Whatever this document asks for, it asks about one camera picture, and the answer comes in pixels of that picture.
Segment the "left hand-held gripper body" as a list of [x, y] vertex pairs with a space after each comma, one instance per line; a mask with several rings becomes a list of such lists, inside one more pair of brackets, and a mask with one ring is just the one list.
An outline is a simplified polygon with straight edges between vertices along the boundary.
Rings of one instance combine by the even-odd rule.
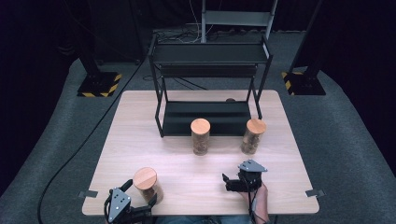
[[120, 188], [109, 191], [106, 199], [106, 222], [108, 224], [152, 224], [153, 217], [148, 205], [131, 206], [132, 198]]

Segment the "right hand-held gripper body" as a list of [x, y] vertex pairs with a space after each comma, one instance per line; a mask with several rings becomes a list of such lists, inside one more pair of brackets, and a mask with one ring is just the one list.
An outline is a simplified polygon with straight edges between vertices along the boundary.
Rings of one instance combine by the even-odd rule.
[[238, 191], [252, 192], [262, 185], [262, 173], [267, 169], [256, 161], [249, 159], [238, 165]]

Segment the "glass jar of red dates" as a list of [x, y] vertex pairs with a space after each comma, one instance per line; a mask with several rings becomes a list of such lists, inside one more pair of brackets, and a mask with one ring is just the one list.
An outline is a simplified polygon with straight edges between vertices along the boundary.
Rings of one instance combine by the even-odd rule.
[[156, 203], [163, 200], [163, 188], [160, 184], [157, 172], [151, 167], [143, 167], [134, 174], [134, 185], [141, 196], [148, 203], [154, 196]]

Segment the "glass jar of brown lumps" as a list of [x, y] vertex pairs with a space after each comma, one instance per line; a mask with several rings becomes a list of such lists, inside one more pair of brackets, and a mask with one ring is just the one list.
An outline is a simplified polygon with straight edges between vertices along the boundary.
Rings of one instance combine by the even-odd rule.
[[255, 154], [261, 141], [261, 136], [265, 131], [266, 124], [264, 121], [261, 119], [250, 119], [246, 124], [246, 131], [241, 144], [242, 152]]

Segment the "glass jar of reddish-brown bits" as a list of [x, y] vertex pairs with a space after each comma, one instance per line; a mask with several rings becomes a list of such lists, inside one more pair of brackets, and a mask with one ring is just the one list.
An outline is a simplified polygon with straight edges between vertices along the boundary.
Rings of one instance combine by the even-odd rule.
[[206, 119], [195, 119], [191, 122], [192, 150], [195, 155], [205, 155], [208, 151], [210, 122]]

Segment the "black metal shelf rack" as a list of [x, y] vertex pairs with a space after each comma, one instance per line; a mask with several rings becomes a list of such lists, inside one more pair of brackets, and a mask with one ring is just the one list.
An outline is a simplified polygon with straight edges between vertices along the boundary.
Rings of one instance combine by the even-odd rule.
[[[273, 60], [263, 38], [256, 43], [161, 43], [153, 37], [148, 62], [157, 96], [155, 120], [160, 136], [189, 136], [194, 119], [206, 119], [212, 136], [242, 136], [255, 105], [262, 118], [260, 99]], [[247, 96], [236, 100], [171, 100], [168, 78], [245, 78]]]

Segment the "black stand with striped base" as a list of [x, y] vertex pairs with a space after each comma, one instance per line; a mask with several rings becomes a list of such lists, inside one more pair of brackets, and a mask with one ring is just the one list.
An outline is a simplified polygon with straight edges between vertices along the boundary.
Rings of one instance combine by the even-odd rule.
[[60, 3], [74, 49], [87, 73], [78, 89], [78, 96], [111, 96], [118, 87], [121, 74], [117, 72], [101, 72], [99, 70], [81, 33], [78, 21], [72, 15], [70, 7], [67, 5], [65, 0], [60, 0]]
[[320, 12], [322, 3], [323, 0], [318, 0], [318, 4], [308, 24], [301, 45], [298, 48], [296, 55], [291, 63], [289, 71], [283, 72], [281, 74], [289, 95], [325, 95], [326, 94], [325, 90], [322, 88], [318, 80], [318, 72], [320, 70], [320, 62], [321, 62], [319, 56], [307, 64], [304, 72], [294, 71], [294, 69], [297, 67], [297, 63], [303, 59], [304, 51], [307, 48], [308, 37], [311, 34], [311, 30]]

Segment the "grey metal frame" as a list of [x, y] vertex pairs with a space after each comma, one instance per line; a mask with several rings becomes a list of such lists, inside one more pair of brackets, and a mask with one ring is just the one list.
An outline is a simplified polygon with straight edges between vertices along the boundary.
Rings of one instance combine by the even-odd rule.
[[271, 7], [264, 12], [207, 10], [206, 0], [202, 0], [201, 42], [206, 42], [207, 25], [236, 25], [265, 28], [265, 37], [269, 38], [274, 22], [278, 0], [271, 0]]

